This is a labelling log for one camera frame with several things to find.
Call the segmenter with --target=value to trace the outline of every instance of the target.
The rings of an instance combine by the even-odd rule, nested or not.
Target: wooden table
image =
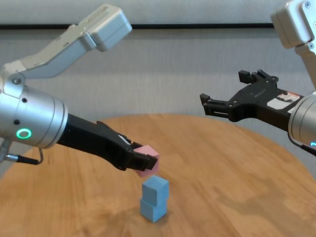
[[[1,237],[316,236],[316,182],[276,143],[211,118],[105,122],[160,153],[167,215],[155,224],[140,215],[148,177],[56,145],[42,165],[14,164],[0,181]]]

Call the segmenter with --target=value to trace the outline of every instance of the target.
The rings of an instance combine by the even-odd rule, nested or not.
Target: green led ring
[[[27,132],[27,136],[25,136],[25,137],[23,137],[23,136],[21,136],[21,133],[22,132]],[[16,136],[18,137],[18,138],[20,138],[20,139],[28,139],[28,138],[30,138],[31,137],[31,135],[32,135],[32,132],[31,132],[31,130],[29,130],[29,129],[27,129],[27,128],[21,128],[20,130],[18,130],[17,132],[16,132]]]

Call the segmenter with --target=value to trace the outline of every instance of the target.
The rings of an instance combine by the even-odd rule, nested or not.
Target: label sticker
[[[285,101],[285,102],[295,102],[298,99],[300,99],[299,95],[296,95],[294,93],[290,93],[288,92],[286,95],[285,94],[280,94],[277,96],[277,99],[281,100],[281,101]]]
[[[292,108],[292,109],[290,109],[289,111],[288,111],[288,113],[293,113],[293,111],[294,111],[294,107]]]
[[[300,99],[299,95],[288,92],[287,94],[278,95],[277,98],[274,98],[271,101],[269,101],[267,103],[267,106],[274,108],[276,110],[282,110],[299,99]]]
[[[274,108],[276,110],[282,110],[285,107],[289,106],[290,104],[292,104],[292,102],[285,102],[285,101],[278,100],[276,98],[270,100],[267,103],[269,107]]]
[[[130,143],[129,143],[125,138],[123,138],[121,135],[119,135],[119,137],[120,137],[126,144],[130,145]]]

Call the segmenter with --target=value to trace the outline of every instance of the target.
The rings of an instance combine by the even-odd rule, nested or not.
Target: blue cube
[[[169,198],[169,181],[152,176],[142,185],[143,200],[154,206],[160,206]]]
[[[154,206],[140,199],[140,212],[150,221],[156,222],[167,213],[167,200],[162,202],[159,206]]]

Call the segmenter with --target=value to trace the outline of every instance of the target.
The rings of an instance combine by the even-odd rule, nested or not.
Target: gray wall
[[[2,24],[77,24],[102,4],[120,7],[131,24],[271,23],[288,0],[2,0]]]
[[[0,31],[0,64],[36,53],[60,33]],[[238,71],[257,69],[278,76],[282,89],[302,95],[313,89],[300,57],[282,47],[273,29],[134,30],[109,52],[92,51],[60,76],[28,84],[90,121],[142,113],[204,116],[201,93],[227,100],[244,87]],[[255,119],[238,124],[286,147],[316,177],[316,158],[294,147],[285,132]]]

